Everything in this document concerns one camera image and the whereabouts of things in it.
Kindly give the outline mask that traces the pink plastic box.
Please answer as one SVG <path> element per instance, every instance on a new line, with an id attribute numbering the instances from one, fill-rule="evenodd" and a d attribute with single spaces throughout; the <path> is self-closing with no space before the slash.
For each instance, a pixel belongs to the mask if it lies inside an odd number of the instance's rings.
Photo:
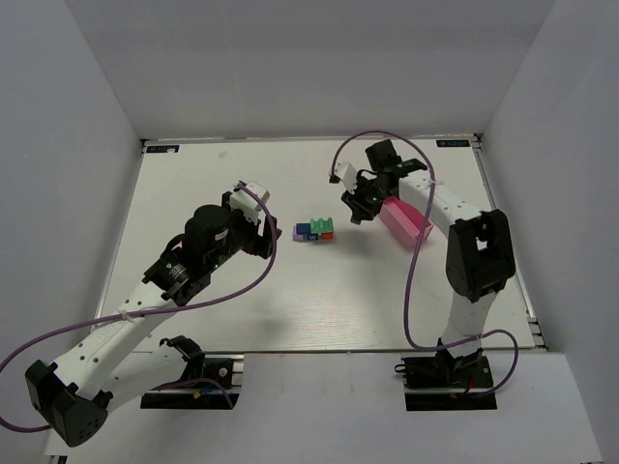
<path id="1" fill-rule="evenodd" d="M 378 217 L 396 241 L 408 251 L 412 251 L 418 241 L 424 242 L 433 229 L 433 223 L 429 222 L 424 234 L 421 234 L 424 215 L 395 197 L 389 197 L 383 202 Z"/>

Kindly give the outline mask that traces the green hospital wood block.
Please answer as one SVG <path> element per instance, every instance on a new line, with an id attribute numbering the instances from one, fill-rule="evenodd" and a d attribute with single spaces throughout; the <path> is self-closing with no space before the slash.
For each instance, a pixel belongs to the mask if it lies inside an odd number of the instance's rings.
<path id="1" fill-rule="evenodd" d="M 322 235 L 334 233 L 334 223 L 331 217 L 312 218 L 309 224 L 311 234 Z"/>

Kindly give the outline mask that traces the large lilac wood block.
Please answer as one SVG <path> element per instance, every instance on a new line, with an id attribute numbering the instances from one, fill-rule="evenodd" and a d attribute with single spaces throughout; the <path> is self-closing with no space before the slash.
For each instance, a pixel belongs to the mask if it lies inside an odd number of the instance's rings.
<path id="1" fill-rule="evenodd" d="M 294 225 L 292 228 L 292 240 L 294 242 L 306 242 L 308 240 L 308 236 L 306 234 L 299 233 L 297 231 L 297 226 Z"/>

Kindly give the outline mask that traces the dark blue wood block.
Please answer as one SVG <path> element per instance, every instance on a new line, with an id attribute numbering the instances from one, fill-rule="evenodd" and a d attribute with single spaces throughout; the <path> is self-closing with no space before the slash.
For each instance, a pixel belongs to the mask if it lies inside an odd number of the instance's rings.
<path id="1" fill-rule="evenodd" d="M 311 226 L 308 222 L 299 222 L 294 226 L 294 233 L 296 235 L 308 236 L 311 234 Z"/>

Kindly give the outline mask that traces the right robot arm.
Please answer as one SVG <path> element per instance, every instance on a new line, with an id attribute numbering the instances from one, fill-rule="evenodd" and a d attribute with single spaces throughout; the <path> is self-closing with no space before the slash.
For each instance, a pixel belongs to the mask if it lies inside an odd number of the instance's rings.
<path id="1" fill-rule="evenodd" d="M 470 381 L 483 359 L 489 310 L 516 273 L 510 226 L 500 210 L 484 211 L 439 183 L 429 157 L 404 160 L 388 134 L 366 150 L 371 176 L 349 162 L 333 160 L 330 181 L 343 184 L 342 202 L 355 224 L 374 219 L 394 197 L 422 215 L 447 239 L 445 271 L 453 290 L 446 328 L 433 346 L 415 344 L 421 357 L 408 366 L 413 388 L 448 388 Z"/>

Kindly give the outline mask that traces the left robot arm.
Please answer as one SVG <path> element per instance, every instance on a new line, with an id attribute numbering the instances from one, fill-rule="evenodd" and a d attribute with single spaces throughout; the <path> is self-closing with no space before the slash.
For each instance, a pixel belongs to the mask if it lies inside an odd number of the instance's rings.
<path id="1" fill-rule="evenodd" d="M 136 366 L 127 357 L 172 316 L 194 309 L 193 299 L 235 254 L 275 263 L 280 230 L 265 209 L 269 197 L 259 184 L 240 183 L 221 204 L 197 208 L 114 314 L 88 323 L 91 332 L 54 361 L 26 369 L 34 409 L 65 445 L 86 443 L 112 411 L 152 388 L 204 382 L 204 352 L 184 335 L 164 338 Z"/>

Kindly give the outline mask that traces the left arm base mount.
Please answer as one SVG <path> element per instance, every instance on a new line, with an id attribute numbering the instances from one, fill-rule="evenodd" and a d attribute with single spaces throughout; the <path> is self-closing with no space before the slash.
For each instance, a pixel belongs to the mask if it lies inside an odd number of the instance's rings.
<path id="1" fill-rule="evenodd" d="M 184 367 L 177 379 L 144 393 L 141 409 L 228 411 L 234 408 L 243 382 L 242 355 L 207 354 L 183 335 L 163 338 L 160 347 L 177 352 Z"/>

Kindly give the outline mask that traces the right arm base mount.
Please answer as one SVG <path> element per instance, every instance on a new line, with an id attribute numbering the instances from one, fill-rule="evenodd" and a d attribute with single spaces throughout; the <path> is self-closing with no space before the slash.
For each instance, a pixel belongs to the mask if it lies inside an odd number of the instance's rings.
<path id="1" fill-rule="evenodd" d="M 486 356 L 472 366 L 450 372 L 438 357 L 402 358 L 394 371 L 403 380 L 407 412 L 492 411 L 497 409 Z"/>

